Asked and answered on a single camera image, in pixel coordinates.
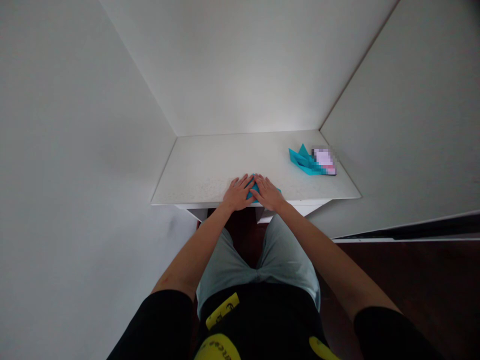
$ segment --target white table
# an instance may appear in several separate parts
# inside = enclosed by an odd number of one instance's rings
[[[327,145],[318,130],[178,137],[151,204],[173,204],[203,221],[207,209],[220,204],[232,179],[245,173],[268,176],[304,216],[330,200],[361,197],[338,160],[336,176],[309,176],[296,167],[289,148],[298,151],[302,143],[308,151]],[[260,207],[259,222],[270,221],[273,214],[259,203],[251,206]]]

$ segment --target lap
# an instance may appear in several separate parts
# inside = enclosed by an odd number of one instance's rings
[[[287,224],[275,215],[267,227],[263,251],[252,269],[234,248],[223,229],[196,290],[197,313],[213,294],[235,285],[253,282],[288,284],[307,291],[320,310],[320,286],[312,262]]]

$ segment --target right hand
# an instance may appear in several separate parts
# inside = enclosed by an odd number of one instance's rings
[[[263,177],[261,174],[255,175],[255,182],[260,190],[260,193],[258,193],[254,189],[250,189],[255,199],[266,209],[278,212],[278,209],[287,202],[282,193],[272,184],[268,177]]]

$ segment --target black sleeve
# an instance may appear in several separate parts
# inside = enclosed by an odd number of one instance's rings
[[[367,307],[353,321],[361,352],[368,359],[443,359],[401,313]]]
[[[192,300],[176,290],[147,297],[107,360],[187,359],[192,332]]]

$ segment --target dark floor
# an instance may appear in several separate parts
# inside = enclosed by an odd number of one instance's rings
[[[238,253],[255,267],[267,224],[252,208],[236,211],[225,226]],[[480,242],[339,244],[388,294],[446,359],[480,354]],[[347,315],[319,277],[325,335],[339,358],[362,359]]]

